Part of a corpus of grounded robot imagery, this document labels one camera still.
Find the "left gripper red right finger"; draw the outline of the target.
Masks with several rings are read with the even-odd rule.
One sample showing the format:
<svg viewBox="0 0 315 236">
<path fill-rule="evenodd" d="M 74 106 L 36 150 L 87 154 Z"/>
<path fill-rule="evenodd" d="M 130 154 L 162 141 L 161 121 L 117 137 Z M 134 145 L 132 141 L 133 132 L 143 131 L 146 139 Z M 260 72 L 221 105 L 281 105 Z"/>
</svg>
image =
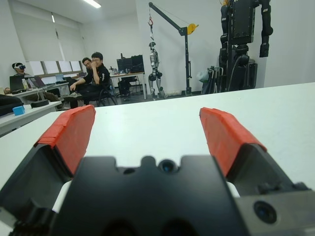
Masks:
<svg viewBox="0 0 315 236">
<path fill-rule="evenodd" d="M 235 116 L 206 107 L 199 116 L 210 154 L 240 196 L 309 190 L 302 182 L 294 183 Z"/>
</svg>

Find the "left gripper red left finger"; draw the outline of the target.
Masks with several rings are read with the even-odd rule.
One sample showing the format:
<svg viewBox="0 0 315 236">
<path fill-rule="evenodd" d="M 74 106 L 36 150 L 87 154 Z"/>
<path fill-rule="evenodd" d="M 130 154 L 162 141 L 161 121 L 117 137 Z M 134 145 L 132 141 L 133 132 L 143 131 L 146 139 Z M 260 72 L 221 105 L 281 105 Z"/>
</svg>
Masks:
<svg viewBox="0 0 315 236">
<path fill-rule="evenodd" d="M 63 112 L 27 148 L 14 141 L 8 152 L 1 153 L 0 172 L 10 175 L 0 185 L 0 206 L 20 211 L 32 200 L 52 208 L 86 153 L 95 114 L 93 105 Z"/>
</svg>

